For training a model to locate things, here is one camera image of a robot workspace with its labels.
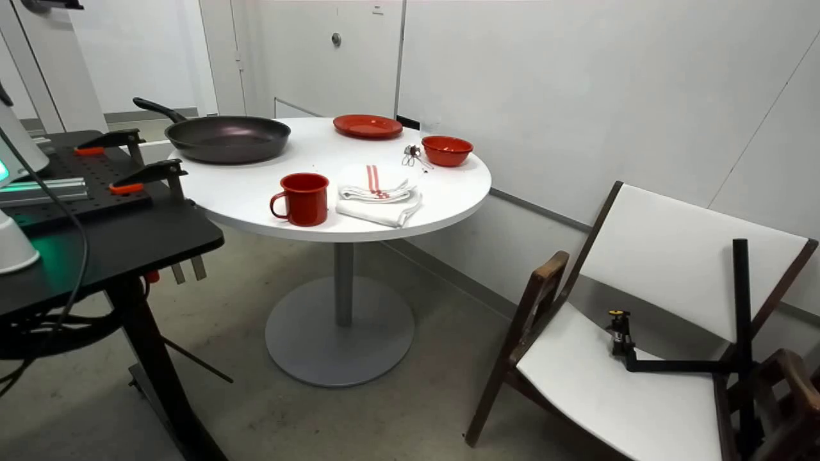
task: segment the cable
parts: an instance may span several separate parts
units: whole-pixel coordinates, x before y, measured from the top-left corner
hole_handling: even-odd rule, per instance
[[[39,177],[39,171],[31,170],[31,165],[26,162],[26,156],[20,156],[20,151],[17,151],[16,144],[5,135],[5,131],[0,131],[0,139],[3,139],[3,144],[11,148],[11,154],[20,162],[20,166],[27,171],[27,177],[31,177],[31,179],[48,195],[48,201],[73,222],[73,227],[77,227],[77,234],[80,234],[80,239],[82,239],[82,257],[80,257],[80,270],[77,270],[73,288],[71,288],[68,300],[66,300],[66,306],[61,308],[61,313],[59,313],[59,318],[57,318],[57,322],[53,322],[53,329],[52,329],[52,335],[44,338],[44,343],[40,343],[40,349],[44,349],[46,343],[52,343],[52,340],[61,334],[63,321],[68,318],[68,313],[71,313],[71,308],[73,308],[73,303],[77,303],[82,279],[84,279],[84,274],[87,274],[89,239],[87,239],[84,226],[77,220],[77,216],[46,188],[46,181]],[[23,364],[20,364],[16,371],[11,371],[11,373],[5,373],[5,376],[0,380],[0,384],[5,384],[5,387],[0,390],[0,398],[5,398],[5,394],[17,384],[17,380],[26,373],[26,370],[27,370],[35,358],[39,358],[39,354],[26,357]]]

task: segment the red bowl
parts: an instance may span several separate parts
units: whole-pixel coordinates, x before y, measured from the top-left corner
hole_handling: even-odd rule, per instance
[[[459,166],[471,154],[471,144],[453,135],[424,135],[419,147],[427,162],[438,166]]]

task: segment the frying pan handle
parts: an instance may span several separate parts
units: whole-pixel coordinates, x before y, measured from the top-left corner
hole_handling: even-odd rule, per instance
[[[162,116],[166,116],[166,117],[171,117],[175,124],[184,124],[184,121],[187,121],[182,112],[177,112],[177,110],[171,110],[171,107],[164,107],[164,106],[159,106],[159,103],[153,103],[153,99],[132,97],[132,106],[136,106],[136,107],[144,107],[144,110],[149,110],[149,112],[162,112]]]

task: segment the concrete floor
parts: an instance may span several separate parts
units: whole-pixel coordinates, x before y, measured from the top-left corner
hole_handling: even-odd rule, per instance
[[[205,257],[205,282],[150,289],[166,338],[228,371],[225,384],[175,357],[205,428],[236,461],[531,461],[610,459],[576,431],[503,390],[477,449],[462,437],[506,318],[389,245],[363,245],[358,274],[396,289],[415,311],[415,343],[389,373],[350,390],[289,380],[264,349],[264,321],[291,288],[333,271],[333,245],[281,244],[225,227]],[[105,311],[87,298],[80,311]],[[0,399],[5,461],[171,461],[182,459],[149,405],[127,387],[123,334],[35,361]]]

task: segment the white napkin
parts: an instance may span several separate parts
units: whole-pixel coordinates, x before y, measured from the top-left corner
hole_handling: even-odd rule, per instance
[[[339,198],[335,213],[376,226],[405,227],[405,222],[419,211],[419,206],[419,192],[412,192],[412,198],[405,203],[362,203],[350,198]]]
[[[358,165],[339,177],[339,198],[358,203],[406,203],[418,188],[412,170]]]

